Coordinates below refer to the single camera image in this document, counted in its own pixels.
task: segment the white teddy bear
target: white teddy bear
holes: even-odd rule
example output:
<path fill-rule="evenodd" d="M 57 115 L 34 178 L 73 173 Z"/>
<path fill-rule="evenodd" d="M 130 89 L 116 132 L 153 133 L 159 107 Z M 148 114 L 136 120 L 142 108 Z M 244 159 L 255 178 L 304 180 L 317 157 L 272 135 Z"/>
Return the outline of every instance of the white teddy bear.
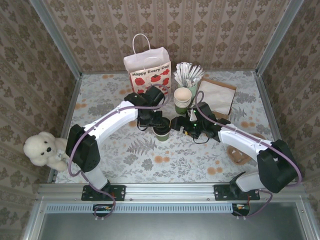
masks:
<path fill-rule="evenodd" d="M 66 147 L 66 139 L 55 138 L 51 133 L 42 131 L 25 141 L 23 151 L 34 165 L 47 165 L 52 169 L 63 172 L 68 167 L 63 159 L 69 159 L 65 153 Z"/>

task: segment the stack of paper cups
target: stack of paper cups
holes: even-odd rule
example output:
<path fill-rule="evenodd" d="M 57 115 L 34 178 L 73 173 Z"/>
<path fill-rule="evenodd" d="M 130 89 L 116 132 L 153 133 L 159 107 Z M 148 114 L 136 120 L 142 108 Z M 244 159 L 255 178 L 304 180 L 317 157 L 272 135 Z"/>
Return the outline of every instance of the stack of paper cups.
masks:
<path fill-rule="evenodd" d="M 191 103 L 192 92 L 186 87 L 180 87 L 174 91 L 174 105 L 177 114 L 185 114 Z"/>

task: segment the paper shopping bag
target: paper shopping bag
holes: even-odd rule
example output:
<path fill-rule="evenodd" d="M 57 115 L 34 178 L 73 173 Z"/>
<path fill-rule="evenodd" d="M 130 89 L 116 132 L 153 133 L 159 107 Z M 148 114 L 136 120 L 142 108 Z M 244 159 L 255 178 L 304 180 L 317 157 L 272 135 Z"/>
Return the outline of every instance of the paper shopping bag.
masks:
<path fill-rule="evenodd" d="M 147 39 L 149 50 L 136 53 L 135 38 L 142 35 Z M 171 90 L 171 62 L 168 51 L 164 47 L 151 49 L 148 38 L 139 33 L 132 40 L 133 55 L 123 59 L 125 69 L 128 71 L 132 90 L 136 93 L 145 93 L 153 84 L 165 85 Z"/>

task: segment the floral tablecloth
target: floral tablecloth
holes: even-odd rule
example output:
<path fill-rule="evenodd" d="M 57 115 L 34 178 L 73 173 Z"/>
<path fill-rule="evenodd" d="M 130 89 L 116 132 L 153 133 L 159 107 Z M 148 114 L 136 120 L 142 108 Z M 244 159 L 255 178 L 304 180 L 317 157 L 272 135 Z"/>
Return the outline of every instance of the floral tablecloth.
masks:
<path fill-rule="evenodd" d="M 211 71 L 205 77 L 237 87 L 229 116 L 233 124 L 273 140 L 252 71 Z M 173 91 L 177 88 L 176 81 L 172 81 L 171 87 Z M 131 92 L 125 73 L 82 76 L 71 126 L 84 126 L 99 119 Z M 161 110 L 169 119 L 178 116 L 173 98 Z M 257 169 L 253 160 L 242 166 L 235 165 L 227 155 L 227 147 L 213 139 L 195 144 L 191 137 L 174 130 L 168 141 L 160 142 L 151 128 L 139 131 L 134 121 L 105 141 L 100 152 L 100 166 L 111 183 L 228 182 L 240 172 Z M 73 164 L 72 171 L 77 170 L 78 166 Z M 81 176 L 69 176 L 68 171 L 56 177 L 56 183 L 84 182 Z"/>

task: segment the patterned wallpaper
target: patterned wallpaper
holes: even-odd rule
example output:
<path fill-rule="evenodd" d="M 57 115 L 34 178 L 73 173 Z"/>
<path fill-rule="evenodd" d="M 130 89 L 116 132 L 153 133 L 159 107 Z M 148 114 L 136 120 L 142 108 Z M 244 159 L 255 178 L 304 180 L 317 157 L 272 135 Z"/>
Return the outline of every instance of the patterned wallpaper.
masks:
<path fill-rule="evenodd" d="M 49 168 L 34 166 L 24 141 L 58 136 L 75 78 L 28 0 L 0 1 L 0 239 L 20 238 L 38 184 Z"/>
<path fill-rule="evenodd" d="M 320 222 L 320 1 L 305 0 L 263 73 L 282 137 L 293 149 Z"/>
<path fill-rule="evenodd" d="M 135 34 L 172 65 L 254 69 L 289 0 L 44 0 L 82 72 L 125 70 Z M 138 52 L 148 49 L 139 39 Z"/>

